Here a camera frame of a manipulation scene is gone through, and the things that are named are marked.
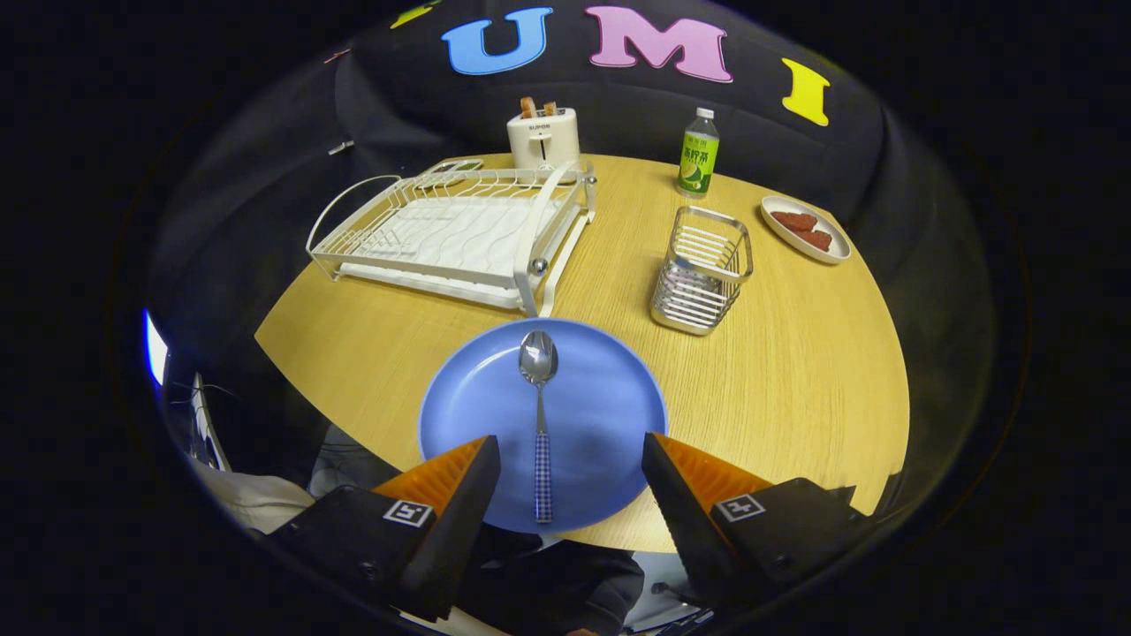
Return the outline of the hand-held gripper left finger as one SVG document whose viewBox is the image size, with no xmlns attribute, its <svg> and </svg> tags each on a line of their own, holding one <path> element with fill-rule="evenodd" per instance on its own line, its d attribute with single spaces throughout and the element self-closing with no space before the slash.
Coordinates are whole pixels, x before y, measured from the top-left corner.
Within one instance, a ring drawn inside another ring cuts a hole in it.
<svg viewBox="0 0 1131 636">
<path fill-rule="evenodd" d="M 447 618 L 500 474 L 484 435 L 379 487 L 335 488 L 268 544 L 368 604 Z"/>
</svg>

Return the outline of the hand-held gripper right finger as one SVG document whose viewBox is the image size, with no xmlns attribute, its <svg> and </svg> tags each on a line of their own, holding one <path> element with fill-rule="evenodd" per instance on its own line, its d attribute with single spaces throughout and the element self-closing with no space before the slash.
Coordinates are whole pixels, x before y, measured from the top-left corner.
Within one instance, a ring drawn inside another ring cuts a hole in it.
<svg viewBox="0 0 1131 636">
<path fill-rule="evenodd" d="M 696 599 L 765 602 L 823 571 L 871 519 L 805 478 L 772 483 L 689 442 L 648 432 L 642 471 Z"/>
</svg>

